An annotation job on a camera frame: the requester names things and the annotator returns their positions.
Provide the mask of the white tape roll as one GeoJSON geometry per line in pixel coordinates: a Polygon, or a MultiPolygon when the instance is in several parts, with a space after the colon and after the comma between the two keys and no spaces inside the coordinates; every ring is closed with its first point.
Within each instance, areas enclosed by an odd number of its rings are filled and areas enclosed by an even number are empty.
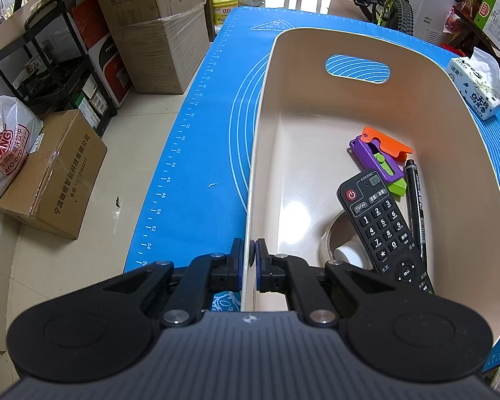
{"type": "Polygon", "coordinates": [[[319,258],[323,265],[330,260],[339,260],[368,271],[373,269],[367,251],[344,211],[336,216],[321,237],[319,258]]]}

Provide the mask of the black remote control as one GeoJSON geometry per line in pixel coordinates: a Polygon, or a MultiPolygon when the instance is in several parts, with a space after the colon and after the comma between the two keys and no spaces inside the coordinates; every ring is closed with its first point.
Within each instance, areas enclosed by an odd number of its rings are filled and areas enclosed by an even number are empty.
{"type": "Polygon", "coordinates": [[[337,197],[378,274],[434,293],[419,247],[377,170],[365,169],[343,182],[337,197]]]}

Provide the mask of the orange purple green toy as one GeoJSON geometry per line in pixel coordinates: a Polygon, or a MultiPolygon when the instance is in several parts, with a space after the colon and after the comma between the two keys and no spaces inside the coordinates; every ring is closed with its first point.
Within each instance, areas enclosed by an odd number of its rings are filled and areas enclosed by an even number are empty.
{"type": "Polygon", "coordinates": [[[377,170],[390,192],[404,197],[407,189],[405,164],[413,149],[389,135],[365,126],[362,133],[349,142],[349,148],[364,168],[377,170]]]}

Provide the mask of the black marker pen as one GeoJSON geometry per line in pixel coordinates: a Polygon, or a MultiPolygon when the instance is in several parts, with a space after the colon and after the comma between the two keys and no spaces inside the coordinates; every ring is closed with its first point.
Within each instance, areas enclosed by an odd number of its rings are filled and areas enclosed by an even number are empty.
{"type": "Polygon", "coordinates": [[[409,224],[415,243],[417,244],[420,257],[427,266],[426,237],[424,228],[424,206],[418,168],[413,159],[408,159],[404,167],[405,181],[407,184],[407,207],[409,212],[409,224]]]}

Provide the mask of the beige plastic storage bin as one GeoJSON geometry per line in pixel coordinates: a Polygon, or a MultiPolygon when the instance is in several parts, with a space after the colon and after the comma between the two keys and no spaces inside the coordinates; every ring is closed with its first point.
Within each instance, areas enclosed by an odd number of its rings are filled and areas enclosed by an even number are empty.
{"type": "Polygon", "coordinates": [[[435,291],[478,312],[500,342],[500,114],[468,108],[450,60],[399,34],[280,33],[255,122],[246,239],[311,265],[366,264],[339,187],[375,169],[402,213],[420,191],[435,291]]]}

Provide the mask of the blue silicone table mat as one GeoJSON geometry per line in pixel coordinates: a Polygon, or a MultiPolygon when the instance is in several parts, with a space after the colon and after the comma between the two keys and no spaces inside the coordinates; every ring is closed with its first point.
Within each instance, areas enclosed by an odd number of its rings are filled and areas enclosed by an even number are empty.
{"type": "MultiPolygon", "coordinates": [[[[295,28],[397,33],[373,24],[287,9],[239,8],[211,45],[152,176],[124,265],[176,266],[246,239],[255,122],[274,39],[295,28]]],[[[494,340],[489,367],[500,364],[494,340]]]]}

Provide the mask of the floor cardboard box with print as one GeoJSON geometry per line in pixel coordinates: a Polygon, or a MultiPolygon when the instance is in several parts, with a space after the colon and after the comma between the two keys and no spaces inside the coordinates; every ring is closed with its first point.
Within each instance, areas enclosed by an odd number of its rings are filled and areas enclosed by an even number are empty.
{"type": "Polygon", "coordinates": [[[80,110],[43,119],[38,149],[0,197],[0,211],[45,232],[76,239],[107,147],[80,110]]]}

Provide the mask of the wrapped bottom cardboard box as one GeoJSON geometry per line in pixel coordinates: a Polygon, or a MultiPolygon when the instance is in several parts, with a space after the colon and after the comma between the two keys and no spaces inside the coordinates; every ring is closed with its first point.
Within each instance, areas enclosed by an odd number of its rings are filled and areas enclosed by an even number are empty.
{"type": "Polygon", "coordinates": [[[176,15],[113,27],[111,34],[141,94],[184,93],[209,48],[203,3],[176,15]]]}

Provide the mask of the white red plastic bag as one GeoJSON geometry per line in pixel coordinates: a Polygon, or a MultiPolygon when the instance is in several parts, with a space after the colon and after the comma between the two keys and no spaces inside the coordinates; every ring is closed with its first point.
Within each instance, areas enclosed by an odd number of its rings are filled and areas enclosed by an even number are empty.
{"type": "Polygon", "coordinates": [[[0,96],[0,197],[8,188],[43,128],[43,121],[18,99],[0,96]]]}

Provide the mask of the red black appliance box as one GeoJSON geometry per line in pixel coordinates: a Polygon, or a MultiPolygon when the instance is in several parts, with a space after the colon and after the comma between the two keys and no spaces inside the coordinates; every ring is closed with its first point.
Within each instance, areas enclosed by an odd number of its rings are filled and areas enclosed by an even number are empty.
{"type": "Polygon", "coordinates": [[[114,106],[120,108],[132,81],[97,0],[82,0],[71,9],[87,54],[114,106]]]}

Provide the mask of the black metal shelf rack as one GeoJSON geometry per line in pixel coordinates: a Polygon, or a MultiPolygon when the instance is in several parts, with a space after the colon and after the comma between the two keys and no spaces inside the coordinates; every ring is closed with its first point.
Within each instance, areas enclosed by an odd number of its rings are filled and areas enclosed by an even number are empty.
{"type": "Polygon", "coordinates": [[[0,50],[0,77],[36,115],[78,109],[98,135],[117,110],[63,0],[49,0],[0,50]]]}

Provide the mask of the yellow oil jug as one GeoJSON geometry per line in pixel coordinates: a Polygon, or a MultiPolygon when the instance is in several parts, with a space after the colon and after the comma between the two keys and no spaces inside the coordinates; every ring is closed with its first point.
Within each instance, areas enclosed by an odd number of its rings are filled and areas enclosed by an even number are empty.
{"type": "Polygon", "coordinates": [[[211,0],[213,6],[214,26],[221,26],[229,13],[238,7],[238,0],[211,0]]]}

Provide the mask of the white tissue pack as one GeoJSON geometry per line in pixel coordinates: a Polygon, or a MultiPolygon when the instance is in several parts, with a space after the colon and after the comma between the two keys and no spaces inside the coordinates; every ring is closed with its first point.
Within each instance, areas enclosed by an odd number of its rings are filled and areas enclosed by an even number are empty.
{"type": "Polygon", "coordinates": [[[493,56],[475,48],[471,57],[451,58],[446,72],[481,120],[500,110],[500,66],[493,56]]]}

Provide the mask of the green white carton box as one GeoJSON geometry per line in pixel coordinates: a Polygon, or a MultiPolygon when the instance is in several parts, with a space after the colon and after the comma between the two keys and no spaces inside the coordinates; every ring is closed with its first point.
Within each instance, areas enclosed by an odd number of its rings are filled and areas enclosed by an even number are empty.
{"type": "Polygon", "coordinates": [[[500,0],[482,0],[474,24],[500,51],[500,0]]]}

